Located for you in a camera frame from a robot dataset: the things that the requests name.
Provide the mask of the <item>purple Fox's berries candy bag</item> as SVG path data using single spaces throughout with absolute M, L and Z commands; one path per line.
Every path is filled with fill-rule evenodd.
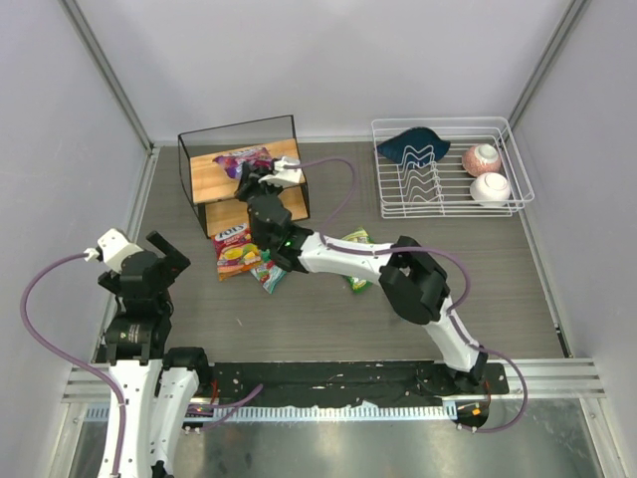
M 240 179 L 248 166 L 269 168 L 273 158 L 265 147 L 255 146 L 224 152 L 213 158 L 230 179 Z

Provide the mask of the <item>orange Fox's fruits candy bag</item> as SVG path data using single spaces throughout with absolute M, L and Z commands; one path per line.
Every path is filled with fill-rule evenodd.
M 233 226 L 212 237 L 220 281 L 248 272 L 263 262 L 262 253 L 252 242 L 248 223 Z

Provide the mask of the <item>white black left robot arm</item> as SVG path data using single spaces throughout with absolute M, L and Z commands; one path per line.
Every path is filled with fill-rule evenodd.
M 211 382 L 201 348 L 167 349 L 174 312 L 169 288 L 189 260 L 158 232 L 152 250 L 111 228 L 98 240 L 108 270 L 99 278 L 117 310 L 105 334 L 111 388 L 102 477 L 171 477 L 177 442 L 195 392 Z

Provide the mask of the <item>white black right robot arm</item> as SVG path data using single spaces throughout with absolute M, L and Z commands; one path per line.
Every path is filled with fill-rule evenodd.
M 235 197 L 247 206 L 256 246 L 287 272 L 335 274 L 380 287 L 400 319 L 430 336 L 457 388 L 479 386 L 489 355 L 462 324 L 437 252 L 407 236 L 389 244 L 358 243 L 298 225 L 280 195 L 300 172 L 300 164 L 287 158 L 243 167 Z

